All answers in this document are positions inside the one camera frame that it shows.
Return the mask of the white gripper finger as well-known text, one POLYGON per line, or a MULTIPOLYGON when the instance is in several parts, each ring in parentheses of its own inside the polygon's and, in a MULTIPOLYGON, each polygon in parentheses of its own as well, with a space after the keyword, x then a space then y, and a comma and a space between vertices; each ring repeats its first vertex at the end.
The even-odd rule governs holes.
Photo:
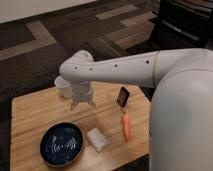
POLYGON ((71 110, 74 110, 74 109, 75 109, 75 107, 76 107, 77 105, 78 105, 78 103, 77 103, 77 102, 72 101, 72 102, 71 102, 70 109, 71 109, 71 110))
POLYGON ((91 106, 91 107, 96 107, 96 104, 95 104, 95 102, 93 101, 93 100, 89 100, 88 101, 88 104, 89 104, 89 106, 91 106))

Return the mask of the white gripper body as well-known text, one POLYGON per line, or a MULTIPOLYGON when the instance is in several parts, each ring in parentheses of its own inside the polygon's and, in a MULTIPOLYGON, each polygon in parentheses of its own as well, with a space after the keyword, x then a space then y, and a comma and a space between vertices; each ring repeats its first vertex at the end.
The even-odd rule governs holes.
POLYGON ((89 81, 71 84, 72 99, 77 102, 88 102, 93 95, 89 81))

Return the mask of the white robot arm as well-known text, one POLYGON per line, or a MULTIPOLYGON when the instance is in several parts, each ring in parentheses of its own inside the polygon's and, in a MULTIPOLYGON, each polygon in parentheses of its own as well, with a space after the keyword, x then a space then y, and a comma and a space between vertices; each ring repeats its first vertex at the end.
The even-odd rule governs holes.
POLYGON ((79 50, 60 65, 73 97, 92 81, 150 87, 149 171, 213 171, 213 50, 159 50, 96 62, 79 50))

